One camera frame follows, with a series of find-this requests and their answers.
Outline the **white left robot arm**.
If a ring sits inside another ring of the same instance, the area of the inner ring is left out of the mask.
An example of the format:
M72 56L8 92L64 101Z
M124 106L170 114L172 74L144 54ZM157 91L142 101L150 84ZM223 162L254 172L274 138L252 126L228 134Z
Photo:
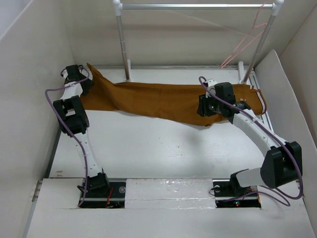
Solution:
M98 164L88 136L90 126L88 116L80 100L87 95L93 81L89 75L84 75L81 65L67 66L61 73L64 77L64 93L59 100L53 102L53 108L58 114L59 125L63 133L75 140L75 146L87 171L87 180L95 182L93 191L98 196L106 196L110 192L103 168Z

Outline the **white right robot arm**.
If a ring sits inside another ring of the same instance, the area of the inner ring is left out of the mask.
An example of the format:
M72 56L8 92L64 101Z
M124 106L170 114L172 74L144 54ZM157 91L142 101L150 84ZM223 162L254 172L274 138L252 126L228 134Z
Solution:
M199 97L197 113L202 117L223 116L243 131L264 157L261 167L231 175L231 193L241 195L250 186L278 188L301 179L302 149L297 142L289 143L276 135L256 117L245 101L236 101L231 83L209 80L202 86L206 92Z

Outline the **brown trousers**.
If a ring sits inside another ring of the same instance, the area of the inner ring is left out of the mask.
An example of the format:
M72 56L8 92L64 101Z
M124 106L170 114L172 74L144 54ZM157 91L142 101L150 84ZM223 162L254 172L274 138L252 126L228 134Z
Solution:
M92 65L87 67L94 85L80 98L86 110L123 111L198 126L225 120L219 114L211 117L197 114L199 96L206 93L201 84L112 83Z

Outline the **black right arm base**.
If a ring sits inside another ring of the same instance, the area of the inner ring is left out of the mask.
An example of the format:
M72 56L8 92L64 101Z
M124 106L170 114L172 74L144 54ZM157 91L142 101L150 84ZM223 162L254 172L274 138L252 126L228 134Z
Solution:
M209 194L216 208L261 208L257 186L241 187L235 178L214 178Z

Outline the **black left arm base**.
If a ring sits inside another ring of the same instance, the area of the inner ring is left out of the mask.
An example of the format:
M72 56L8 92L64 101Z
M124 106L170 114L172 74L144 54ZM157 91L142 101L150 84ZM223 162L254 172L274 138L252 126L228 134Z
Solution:
M98 174L88 177L88 183L77 186L80 190L78 207L121 209L125 207L126 179L111 178Z

